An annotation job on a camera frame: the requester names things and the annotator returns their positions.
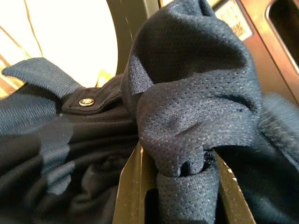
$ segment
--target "sticker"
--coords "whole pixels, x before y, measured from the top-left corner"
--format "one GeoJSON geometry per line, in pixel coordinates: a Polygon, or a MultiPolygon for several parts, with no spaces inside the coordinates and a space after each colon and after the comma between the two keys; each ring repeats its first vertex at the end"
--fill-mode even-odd
{"type": "Polygon", "coordinates": [[[216,10],[215,14],[218,19],[228,24],[241,41],[253,35],[242,11],[234,0],[228,0],[216,10]]]}

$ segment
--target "dark navy clothing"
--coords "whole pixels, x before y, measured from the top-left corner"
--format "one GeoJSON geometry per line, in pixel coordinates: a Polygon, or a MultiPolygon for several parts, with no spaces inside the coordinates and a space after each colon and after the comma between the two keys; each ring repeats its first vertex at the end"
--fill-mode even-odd
{"type": "Polygon", "coordinates": [[[123,75],[102,88],[44,58],[3,74],[27,84],[0,101],[0,223],[111,223],[138,140],[158,169],[161,223],[215,222],[213,150],[259,224],[299,223],[298,109],[262,96],[250,53],[206,1],[148,19],[123,75]]]}

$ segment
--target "gold snap button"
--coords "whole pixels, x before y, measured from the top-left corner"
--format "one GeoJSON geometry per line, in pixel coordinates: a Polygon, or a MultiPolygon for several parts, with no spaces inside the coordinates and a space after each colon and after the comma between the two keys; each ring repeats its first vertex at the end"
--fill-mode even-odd
{"type": "Polygon", "coordinates": [[[79,101],[79,105],[82,107],[88,107],[94,105],[95,101],[91,98],[82,99],[79,101]]]}

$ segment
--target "label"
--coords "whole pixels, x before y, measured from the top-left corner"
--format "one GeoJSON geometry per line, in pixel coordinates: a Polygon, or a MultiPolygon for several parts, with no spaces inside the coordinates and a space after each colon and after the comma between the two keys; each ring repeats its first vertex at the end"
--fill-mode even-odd
{"type": "Polygon", "coordinates": [[[241,9],[234,0],[228,0],[216,10],[215,14],[218,19],[228,24],[241,41],[253,35],[241,9]]]}

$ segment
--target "white surface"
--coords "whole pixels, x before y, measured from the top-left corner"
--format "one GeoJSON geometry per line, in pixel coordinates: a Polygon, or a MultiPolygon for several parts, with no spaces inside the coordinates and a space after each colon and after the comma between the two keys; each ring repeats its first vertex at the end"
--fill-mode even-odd
{"type": "Polygon", "coordinates": [[[228,0],[215,14],[218,19],[228,24],[241,41],[252,36],[252,31],[238,4],[234,0],[228,0]]]}
{"type": "MultiPolygon", "coordinates": [[[[95,86],[101,70],[115,75],[117,40],[105,0],[27,0],[27,5],[45,58],[86,87],[95,86]]],[[[0,8],[0,26],[31,57],[41,56],[24,1],[0,0],[0,8]]],[[[26,59],[8,42],[0,30],[0,54],[11,64],[26,59]]]]}

